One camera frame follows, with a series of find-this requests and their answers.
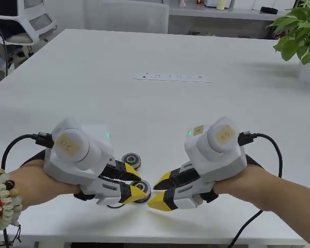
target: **office chair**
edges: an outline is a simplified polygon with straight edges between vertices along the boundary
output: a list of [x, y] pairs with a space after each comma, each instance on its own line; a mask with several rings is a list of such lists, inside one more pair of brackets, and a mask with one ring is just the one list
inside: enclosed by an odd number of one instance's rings
[[43, 0], [0, 0], [0, 29], [7, 45], [34, 45], [51, 35], [56, 23]]
[[127, 0], [86, 0], [85, 28], [167, 34], [169, 6]]

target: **potted plant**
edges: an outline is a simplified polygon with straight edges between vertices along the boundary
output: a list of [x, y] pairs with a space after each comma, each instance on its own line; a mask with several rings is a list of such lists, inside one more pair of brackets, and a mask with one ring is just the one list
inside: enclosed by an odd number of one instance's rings
[[299, 78], [310, 83], [310, 0], [275, 20], [271, 26], [276, 26], [276, 33], [285, 34], [274, 46], [275, 50], [281, 52], [285, 61], [297, 54], [302, 64]]

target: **beaded bracelet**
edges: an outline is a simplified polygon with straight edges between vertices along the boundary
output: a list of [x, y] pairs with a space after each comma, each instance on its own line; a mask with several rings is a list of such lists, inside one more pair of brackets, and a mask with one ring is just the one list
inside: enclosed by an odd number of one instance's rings
[[0, 169], [0, 230], [10, 224], [19, 226], [18, 219], [23, 209], [22, 198], [18, 195], [15, 182]]

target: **white table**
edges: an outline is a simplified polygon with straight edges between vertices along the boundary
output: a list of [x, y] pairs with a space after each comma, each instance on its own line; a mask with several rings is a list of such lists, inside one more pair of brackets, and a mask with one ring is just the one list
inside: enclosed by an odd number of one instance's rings
[[[284, 178], [310, 187], [310, 86], [296, 79], [275, 41], [66, 30], [0, 83], [0, 160], [15, 137], [52, 131], [66, 116], [107, 123], [115, 156], [138, 153], [152, 185], [188, 157], [189, 127], [229, 116], [241, 130], [266, 133], [284, 157]], [[138, 72], [205, 74], [211, 83], [137, 81]], [[18, 144], [8, 169], [41, 150]], [[246, 151], [277, 173], [267, 141]], [[220, 196], [198, 209], [164, 213], [146, 206], [119, 210], [62, 196], [22, 214], [24, 240], [136, 243], [228, 243], [257, 209]], [[15, 229], [9, 228], [11, 235]], [[245, 244], [304, 244], [272, 213], [241, 235]]]

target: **white power strip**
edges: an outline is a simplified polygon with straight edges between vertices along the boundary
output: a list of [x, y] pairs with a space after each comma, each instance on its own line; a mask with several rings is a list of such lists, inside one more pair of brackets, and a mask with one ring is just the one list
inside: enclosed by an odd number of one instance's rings
[[210, 83], [205, 75], [193, 74], [169, 74], [169, 73], [137, 73], [134, 77], [137, 80], [158, 80], [158, 81], [180, 81], [180, 82], [203, 82]]

